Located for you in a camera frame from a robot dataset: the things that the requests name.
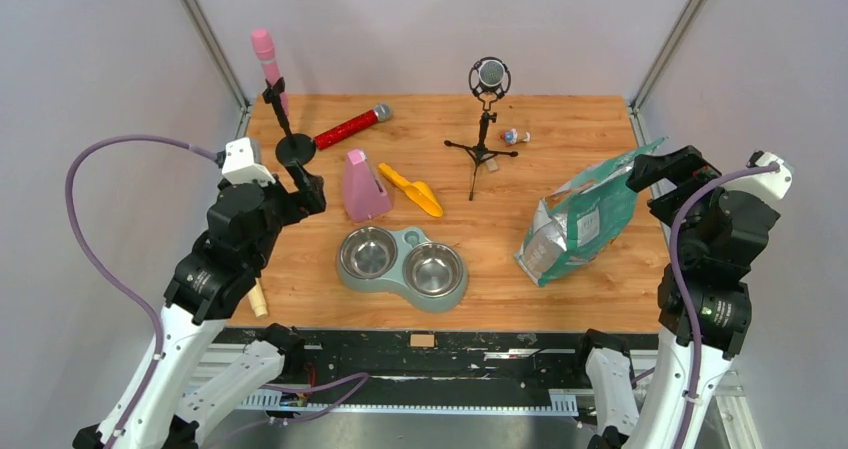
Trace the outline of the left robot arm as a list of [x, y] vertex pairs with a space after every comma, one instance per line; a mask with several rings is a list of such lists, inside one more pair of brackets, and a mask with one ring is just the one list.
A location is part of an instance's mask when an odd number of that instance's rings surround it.
[[243, 399], [277, 377], [298, 380], [303, 342], [274, 323], [237, 362], [185, 394], [207, 348], [267, 267], [283, 227], [327, 206], [324, 180], [288, 170], [296, 189], [275, 175], [222, 181], [207, 228], [176, 266], [154, 315], [154, 338], [124, 394], [97, 425], [78, 431], [75, 448], [197, 448]]

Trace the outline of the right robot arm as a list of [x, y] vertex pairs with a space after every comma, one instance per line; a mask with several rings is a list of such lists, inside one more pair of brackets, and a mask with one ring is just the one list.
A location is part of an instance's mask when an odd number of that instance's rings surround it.
[[671, 190], [650, 200], [669, 229], [669, 264], [657, 289], [658, 352], [643, 402], [628, 343], [587, 331], [571, 359], [577, 382], [592, 387], [593, 448], [691, 448], [715, 389], [740, 353], [752, 323], [745, 277], [779, 220], [775, 205], [793, 174], [779, 156], [757, 151], [745, 168], [722, 174], [694, 147], [639, 155], [627, 179], [639, 192], [659, 181]]

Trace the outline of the green pet food bag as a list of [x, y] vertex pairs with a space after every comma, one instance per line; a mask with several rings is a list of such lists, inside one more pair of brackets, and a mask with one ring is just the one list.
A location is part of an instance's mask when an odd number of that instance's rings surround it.
[[656, 139], [582, 170], [539, 200], [521, 246], [519, 267], [538, 287], [594, 260], [633, 218], [638, 193], [626, 186], [635, 159], [651, 155]]

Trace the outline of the yellow plastic scoop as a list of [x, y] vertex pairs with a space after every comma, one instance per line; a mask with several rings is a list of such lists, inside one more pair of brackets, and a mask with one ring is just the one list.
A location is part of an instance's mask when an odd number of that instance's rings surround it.
[[435, 218], [444, 215], [444, 209], [426, 183], [422, 181], [411, 182], [386, 163], [380, 163], [378, 171], [425, 213]]

